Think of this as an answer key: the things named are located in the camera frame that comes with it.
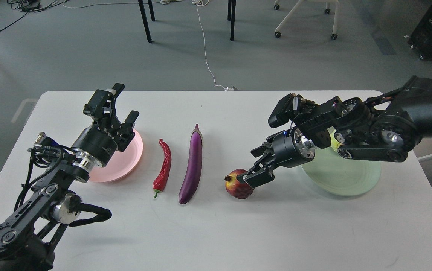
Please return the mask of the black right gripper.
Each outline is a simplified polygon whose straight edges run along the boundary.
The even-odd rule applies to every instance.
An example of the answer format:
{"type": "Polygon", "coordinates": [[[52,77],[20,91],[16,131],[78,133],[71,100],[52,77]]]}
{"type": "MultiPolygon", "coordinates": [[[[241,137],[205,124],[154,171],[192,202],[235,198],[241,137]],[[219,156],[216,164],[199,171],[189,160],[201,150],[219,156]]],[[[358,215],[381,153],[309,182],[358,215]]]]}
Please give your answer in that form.
{"type": "Polygon", "coordinates": [[[277,167],[292,168],[313,161],[316,148],[299,129],[288,129],[272,134],[266,142],[251,150],[257,158],[249,171],[237,175],[241,184],[252,188],[259,187],[275,179],[273,171],[277,167]]]}

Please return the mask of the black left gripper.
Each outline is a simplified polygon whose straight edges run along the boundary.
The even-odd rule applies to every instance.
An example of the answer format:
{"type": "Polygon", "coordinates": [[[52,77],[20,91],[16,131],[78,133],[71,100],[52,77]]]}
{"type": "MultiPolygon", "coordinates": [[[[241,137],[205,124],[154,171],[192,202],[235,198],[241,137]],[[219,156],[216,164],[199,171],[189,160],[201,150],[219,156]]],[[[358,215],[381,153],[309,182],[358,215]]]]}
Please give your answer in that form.
{"type": "Polygon", "coordinates": [[[105,167],[116,151],[123,152],[134,138],[134,124],[140,115],[132,110],[121,123],[116,117],[116,99],[124,90],[124,84],[112,88],[97,89],[84,105],[83,114],[94,120],[73,144],[76,153],[74,166],[79,168],[105,167]]]}

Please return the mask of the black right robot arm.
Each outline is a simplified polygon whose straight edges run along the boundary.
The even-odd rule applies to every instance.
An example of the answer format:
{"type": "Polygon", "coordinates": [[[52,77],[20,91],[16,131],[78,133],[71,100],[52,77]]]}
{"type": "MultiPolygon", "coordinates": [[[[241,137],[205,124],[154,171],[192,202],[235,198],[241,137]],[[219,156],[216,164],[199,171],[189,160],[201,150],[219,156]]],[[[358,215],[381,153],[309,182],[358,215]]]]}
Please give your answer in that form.
{"type": "Polygon", "coordinates": [[[287,94],[269,117],[269,126],[290,128],[267,137],[251,154],[257,158],[240,183],[259,187],[274,180],[278,167],[313,161],[316,149],[331,145],[329,128],[346,159],[404,162],[422,138],[432,137],[432,79],[412,76],[402,87],[365,101],[340,97],[317,104],[287,94]]]}

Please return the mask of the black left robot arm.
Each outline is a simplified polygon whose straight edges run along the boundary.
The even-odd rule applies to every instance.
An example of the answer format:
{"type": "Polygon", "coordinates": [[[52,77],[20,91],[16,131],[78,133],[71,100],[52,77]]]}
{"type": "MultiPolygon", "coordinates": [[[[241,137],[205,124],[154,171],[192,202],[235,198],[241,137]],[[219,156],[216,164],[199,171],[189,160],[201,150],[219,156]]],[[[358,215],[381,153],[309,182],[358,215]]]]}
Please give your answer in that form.
{"type": "Polygon", "coordinates": [[[116,99],[124,84],[96,90],[83,113],[93,120],[67,147],[41,132],[30,153],[29,170],[13,213],[0,224],[0,271],[48,271],[54,250],[68,227],[104,222],[109,209],[83,203],[69,189],[74,181],[87,182],[93,168],[103,168],[115,152],[133,140],[138,111],[125,122],[116,116],[116,99]]]}

